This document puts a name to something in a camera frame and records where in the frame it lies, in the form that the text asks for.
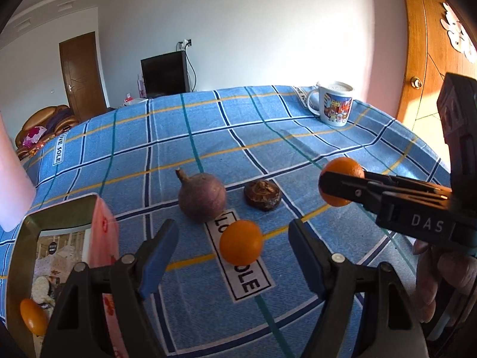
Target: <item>orange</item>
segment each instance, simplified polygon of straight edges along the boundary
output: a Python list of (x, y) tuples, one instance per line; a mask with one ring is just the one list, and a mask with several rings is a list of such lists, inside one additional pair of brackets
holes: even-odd
[(48, 318), (41, 307), (32, 299), (23, 299), (21, 301), (20, 314), (28, 330), (40, 337), (46, 334)]
[[(326, 171), (338, 172), (340, 174), (364, 178), (363, 168), (359, 165), (358, 162), (356, 162), (355, 160), (351, 158), (342, 157), (342, 158), (333, 159), (327, 165), (325, 165), (325, 168), (323, 168), (323, 170), (321, 171), (320, 176), (324, 174)], [(320, 192), (320, 195), (323, 198), (323, 200), (326, 203), (328, 203), (330, 206), (342, 207), (345, 205), (349, 205), (351, 203), (350, 200), (343, 199), (340, 197), (334, 197), (333, 195), (330, 195), (330, 194), (325, 194), (324, 192), (321, 191), (319, 185), (318, 185), (318, 191)]]
[(260, 257), (263, 236), (251, 220), (238, 220), (230, 224), (220, 237), (220, 254), (234, 266), (247, 266)]

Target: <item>black clamp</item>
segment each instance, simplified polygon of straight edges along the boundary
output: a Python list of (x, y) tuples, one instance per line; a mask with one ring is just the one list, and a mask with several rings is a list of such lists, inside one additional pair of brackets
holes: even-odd
[(342, 254), (331, 254), (301, 220), (290, 222), (288, 238), (309, 289), (325, 301), (301, 358), (339, 355), (359, 292), (364, 305), (353, 357), (428, 356), (421, 325), (392, 265), (355, 265)]
[[(362, 204), (376, 214), (376, 224), (382, 228), (475, 257), (477, 81), (447, 73), (437, 108), (449, 146), (452, 189), (373, 172), (364, 172), (364, 179), (325, 172), (319, 185), (327, 194)], [(422, 325), (428, 340), (441, 335), (451, 314), (465, 300), (444, 279), (440, 282), (435, 315)]]
[(156, 236), (136, 254), (126, 254), (111, 266), (73, 268), (48, 325), (41, 358), (114, 357), (104, 315), (103, 294), (113, 295), (116, 316), (130, 358), (163, 358), (143, 301), (157, 291), (177, 246), (179, 232), (166, 220)]

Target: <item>mug lid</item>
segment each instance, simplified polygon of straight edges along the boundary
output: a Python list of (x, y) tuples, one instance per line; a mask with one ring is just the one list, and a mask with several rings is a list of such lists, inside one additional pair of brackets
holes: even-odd
[(353, 91), (352, 86), (343, 82), (338, 82), (338, 81), (325, 82), (324, 84), (318, 83), (318, 86), (321, 86), (328, 90), (333, 90), (335, 92), (352, 92)]

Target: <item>wall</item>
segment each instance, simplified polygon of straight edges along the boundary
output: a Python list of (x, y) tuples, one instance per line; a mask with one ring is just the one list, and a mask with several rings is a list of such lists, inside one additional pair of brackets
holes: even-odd
[(397, 115), (407, 58), (405, 0), (374, 0), (374, 53), (367, 102)]
[(374, 0), (104, 0), (98, 14), (112, 106), (137, 95), (141, 59), (184, 38), (197, 90), (330, 78), (367, 98)]
[[(68, 104), (59, 43), (93, 31), (99, 42), (98, 8), (49, 21), (0, 50), (0, 112), (11, 138), (15, 138), (23, 123), (37, 110)], [(98, 59), (104, 82), (99, 49)]]

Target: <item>door handle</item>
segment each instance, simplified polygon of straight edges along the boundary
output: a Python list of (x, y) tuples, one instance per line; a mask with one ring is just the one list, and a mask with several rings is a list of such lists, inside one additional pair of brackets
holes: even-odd
[(419, 90), (422, 87), (422, 81), (418, 77), (412, 77), (411, 86), (414, 87), (416, 90)]

